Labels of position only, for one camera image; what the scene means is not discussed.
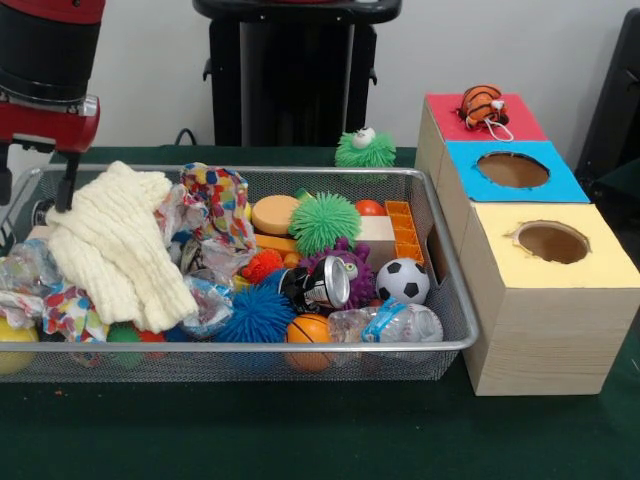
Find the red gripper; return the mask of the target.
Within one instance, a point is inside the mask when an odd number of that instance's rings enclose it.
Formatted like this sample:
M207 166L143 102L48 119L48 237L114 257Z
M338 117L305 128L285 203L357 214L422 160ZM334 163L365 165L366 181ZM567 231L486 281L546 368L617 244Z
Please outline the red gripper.
M100 102L94 95L79 104L46 106L1 94L0 204L11 200L12 172L8 144L35 145L60 151L66 169L56 196L56 211L71 209L80 154L93 143L100 120Z

